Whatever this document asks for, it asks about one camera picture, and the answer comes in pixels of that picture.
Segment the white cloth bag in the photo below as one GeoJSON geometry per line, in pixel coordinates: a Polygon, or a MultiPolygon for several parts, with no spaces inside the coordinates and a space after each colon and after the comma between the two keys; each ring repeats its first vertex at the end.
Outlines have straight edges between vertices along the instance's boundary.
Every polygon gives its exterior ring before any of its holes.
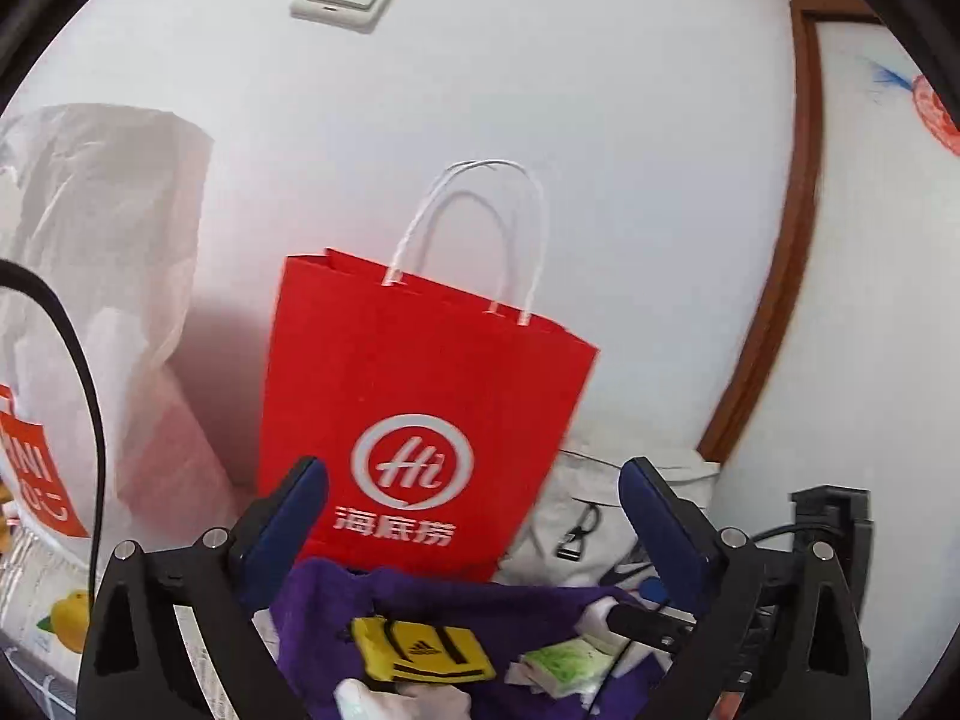
{"type": "MultiPolygon", "coordinates": [[[[173,114],[112,105],[0,124],[0,256],[35,271],[64,303],[103,412],[103,562],[125,538],[148,550],[181,546],[236,517],[227,476],[165,365],[189,305],[210,148],[173,114]]],[[[96,463],[83,391],[46,314],[7,292],[0,385],[11,391],[0,402],[3,479],[25,521],[85,563],[96,463]],[[45,449],[11,440],[23,423],[42,426],[45,449]],[[59,525],[68,511],[74,525],[59,525]]]]}
{"type": "Polygon", "coordinates": [[[718,464],[693,449],[604,433],[568,437],[493,581],[635,589],[655,576],[620,505],[620,468],[633,457],[646,457],[678,497],[707,509],[718,464]]]}

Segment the white wall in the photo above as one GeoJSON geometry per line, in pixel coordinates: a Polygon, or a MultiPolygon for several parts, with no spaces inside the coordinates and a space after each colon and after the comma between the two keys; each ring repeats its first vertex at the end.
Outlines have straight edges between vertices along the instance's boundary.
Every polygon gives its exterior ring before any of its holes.
{"type": "MultiPolygon", "coordinates": [[[[384,260],[432,175],[474,156],[549,190],[536,309],[602,349],[581,426],[696,445],[779,226],[786,0],[394,0],[371,35],[293,20],[289,1],[92,0],[10,110],[152,106],[215,139],[176,368],[234,478],[256,461],[283,256],[384,260]]],[[[495,229],[452,208],[429,274],[489,291],[495,229]]]]}
{"type": "Polygon", "coordinates": [[[822,25],[824,165],[808,270],[715,524],[789,522],[786,495],[868,488],[862,618],[877,720],[899,717],[960,623],[960,160],[923,127],[885,29],[822,25]]]}

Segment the purple towel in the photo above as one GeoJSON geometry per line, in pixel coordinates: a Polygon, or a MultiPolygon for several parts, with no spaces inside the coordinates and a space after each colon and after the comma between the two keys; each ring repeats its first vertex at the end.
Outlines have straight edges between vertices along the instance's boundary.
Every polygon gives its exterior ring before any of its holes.
{"type": "MultiPolygon", "coordinates": [[[[333,688],[363,676],[359,650],[344,635],[354,617],[385,614],[429,625],[469,628],[496,669],[491,682],[457,685],[472,696],[472,720],[581,720],[579,696],[554,701],[503,683],[523,653],[575,637],[573,626],[603,587],[510,587],[419,579],[390,568],[354,575],[328,560],[306,560],[291,572],[271,612],[280,634],[280,671],[313,720],[339,720],[333,688]]],[[[632,720],[664,675],[651,656],[600,700],[603,720],[632,720]]]]}

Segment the white cord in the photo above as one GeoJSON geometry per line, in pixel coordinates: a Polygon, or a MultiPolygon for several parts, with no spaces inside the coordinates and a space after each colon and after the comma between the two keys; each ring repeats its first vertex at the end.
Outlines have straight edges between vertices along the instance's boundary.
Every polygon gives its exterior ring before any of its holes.
{"type": "MultiPolygon", "coordinates": [[[[534,189],[534,199],[536,199],[536,207],[539,210],[539,228],[541,228],[541,235],[539,236],[539,256],[536,260],[536,266],[534,267],[533,276],[530,280],[530,289],[527,290],[526,296],[523,300],[522,308],[520,311],[520,320],[517,324],[527,325],[530,324],[530,316],[533,309],[534,295],[536,294],[536,288],[539,287],[539,281],[541,276],[544,274],[544,264],[546,262],[546,250],[549,243],[550,235],[550,209],[546,202],[546,196],[544,195],[544,187],[541,185],[541,182],[536,179],[536,177],[523,167],[518,162],[512,162],[508,159],[478,159],[478,160],[466,160],[463,162],[454,162],[452,165],[448,166],[430,185],[430,189],[426,194],[426,197],[421,201],[419,207],[416,209],[414,218],[411,219],[410,224],[407,225],[406,231],[403,233],[403,236],[400,238],[400,241],[397,243],[397,248],[394,250],[394,256],[390,261],[390,266],[387,268],[387,274],[383,277],[383,286],[389,287],[392,284],[397,284],[400,280],[401,271],[400,264],[403,259],[403,255],[406,253],[407,247],[410,245],[411,238],[416,232],[416,228],[421,225],[422,221],[427,215],[427,212],[431,210],[434,203],[437,202],[440,194],[443,190],[461,173],[465,173],[468,170],[474,170],[477,167],[512,167],[514,170],[520,172],[527,181],[530,182],[530,185],[534,189]]],[[[494,300],[491,303],[491,312],[496,312],[496,308],[499,305],[497,300],[494,300]]]]}

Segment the hi logo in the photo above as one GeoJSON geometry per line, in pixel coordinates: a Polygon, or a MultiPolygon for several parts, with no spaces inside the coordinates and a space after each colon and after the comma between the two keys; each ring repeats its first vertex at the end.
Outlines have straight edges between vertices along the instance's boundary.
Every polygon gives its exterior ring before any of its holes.
{"type": "Polygon", "coordinates": [[[462,493],[473,472],[473,450],[449,422],[401,413],[366,429],[353,447],[350,470],[369,498],[416,512],[462,493]]]}

